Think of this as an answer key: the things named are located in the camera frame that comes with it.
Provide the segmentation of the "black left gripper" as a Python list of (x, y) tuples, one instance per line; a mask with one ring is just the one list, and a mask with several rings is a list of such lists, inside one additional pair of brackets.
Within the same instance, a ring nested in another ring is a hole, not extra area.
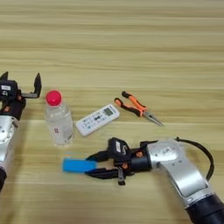
[[(9, 72), (5, 72), (0, 76), (0, 81), (8, 80)], [(0, 108), (0, 116), (13, 116), (16, 119), (20, 119), (22, 112), (26, 105), (26, 99), (38, 99), (41, 94), (42, 81), (40, 73), (37, 74), (34, 81), (34, 91), (30, 93), (22, 93), (14, 101), (2, 101), (2, 107)]]

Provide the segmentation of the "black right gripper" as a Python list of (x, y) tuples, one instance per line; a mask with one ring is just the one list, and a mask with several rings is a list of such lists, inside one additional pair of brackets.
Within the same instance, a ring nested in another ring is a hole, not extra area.
[[(146, 149), (148, 142), (141, 142), (140, 146), (131, 149), (127, 144), (123, 144), (120, 149), (115, 150), (114, 167), (121, 169), (106, 168), (86, 171), (85, 174), (96, 179), (117, 179), (119, 186), (125, 185), (125, 176), (132, 176), (136, 172), (146, 172), (151, 170), (149, 152)], [(109, 153), (106, 150), (98, 151), (87, 157), (89, 161), (97, 163), (108, 161)]]

